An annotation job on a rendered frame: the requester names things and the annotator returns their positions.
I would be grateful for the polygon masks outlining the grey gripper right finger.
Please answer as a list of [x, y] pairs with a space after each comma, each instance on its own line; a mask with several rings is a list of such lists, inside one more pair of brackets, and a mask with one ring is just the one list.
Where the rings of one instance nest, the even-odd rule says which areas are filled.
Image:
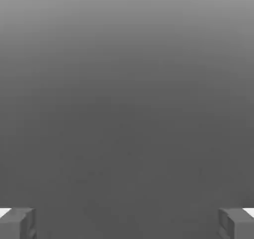
[[221, 239], [254, 239], [254, 208], [220, 208], [218, 235]]

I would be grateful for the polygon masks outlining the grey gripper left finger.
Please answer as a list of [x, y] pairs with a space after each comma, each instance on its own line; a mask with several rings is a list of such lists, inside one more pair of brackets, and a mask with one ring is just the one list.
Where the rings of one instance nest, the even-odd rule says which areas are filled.
[[0, 239], [37, 239], [36, 209], [0, 207]]

